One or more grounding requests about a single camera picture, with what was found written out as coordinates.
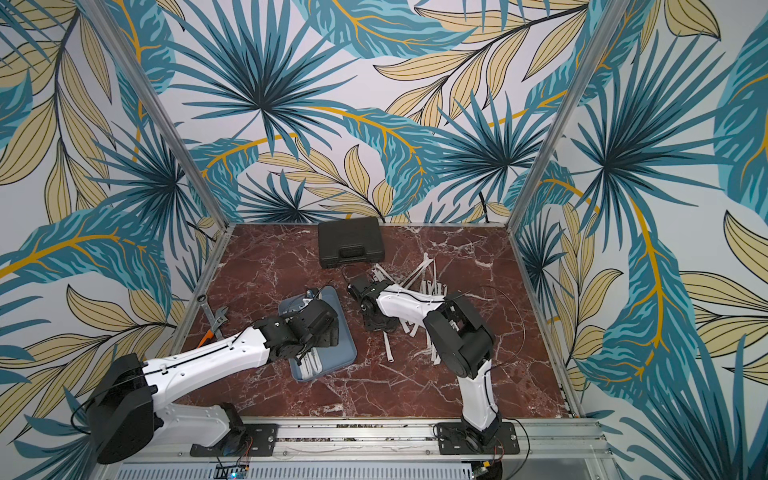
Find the blue plastic storage tray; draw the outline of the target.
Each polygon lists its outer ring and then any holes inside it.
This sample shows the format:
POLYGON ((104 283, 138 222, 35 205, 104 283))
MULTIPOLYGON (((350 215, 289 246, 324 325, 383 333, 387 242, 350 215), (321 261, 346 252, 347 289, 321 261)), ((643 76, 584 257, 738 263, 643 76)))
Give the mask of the blue plastic storage tray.
POLYGON ((287 298, 279 304, 278 313, 281 316, 292 316, 315 299, 323 301, 335 314, 324 319, 325 330, 312 341, 312 348, 301 354, 299 361, 289 360, 291 374, 300 383, 344 369, 352 365, 357 357, 357 349, 334 287, 325 285, 320 289, 308 290, 303 295, 287 298))

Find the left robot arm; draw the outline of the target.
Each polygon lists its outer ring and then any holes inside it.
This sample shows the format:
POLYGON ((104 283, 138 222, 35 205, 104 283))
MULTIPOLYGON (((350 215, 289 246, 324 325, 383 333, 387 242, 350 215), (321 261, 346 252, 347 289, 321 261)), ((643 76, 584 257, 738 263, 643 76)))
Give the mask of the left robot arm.
POLYGON ((115 359, 84 406, 96 461, 119 463, 156 445, 190 445, 194 456, 244 455, 254 437, 233 405, 181 405, 179 398, 244 370, 300 361, 314 348, 337 345, 338 336, 336 310, 314 298, 195 350, 115 359))

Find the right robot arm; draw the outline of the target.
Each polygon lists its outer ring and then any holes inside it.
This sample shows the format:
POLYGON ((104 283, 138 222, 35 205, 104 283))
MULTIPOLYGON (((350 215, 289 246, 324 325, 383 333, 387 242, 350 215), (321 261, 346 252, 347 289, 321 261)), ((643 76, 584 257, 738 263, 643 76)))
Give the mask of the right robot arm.
POLYGON ((424 328, 441 362, 457 377, 466 428, 495 433, 501 422, 490 378, 495 335, 464 293, 427 295, 364 275, 349 282, 348 292, 368 331, 390 333, 404 322, 424 328))

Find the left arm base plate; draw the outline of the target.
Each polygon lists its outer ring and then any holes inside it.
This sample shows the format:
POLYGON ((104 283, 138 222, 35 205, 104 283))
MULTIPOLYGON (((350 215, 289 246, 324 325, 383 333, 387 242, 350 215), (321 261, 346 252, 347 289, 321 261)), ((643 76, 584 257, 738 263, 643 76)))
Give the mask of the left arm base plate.
POLYGON ((245 424, 234 427, 212 447, 198 447, 204 457, 271 457, 277 440, 274 423, 245 424))

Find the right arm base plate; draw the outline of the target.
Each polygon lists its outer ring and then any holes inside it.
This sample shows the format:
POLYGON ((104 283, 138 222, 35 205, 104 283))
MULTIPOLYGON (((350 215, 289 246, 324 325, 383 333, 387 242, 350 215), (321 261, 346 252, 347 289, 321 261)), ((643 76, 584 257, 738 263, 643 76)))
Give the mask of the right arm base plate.
POLYGON ((514 455, 521 449, 514 425, 502 422, 479 431, 464 422, 440 422, 433 435, 441 455, 514 455))

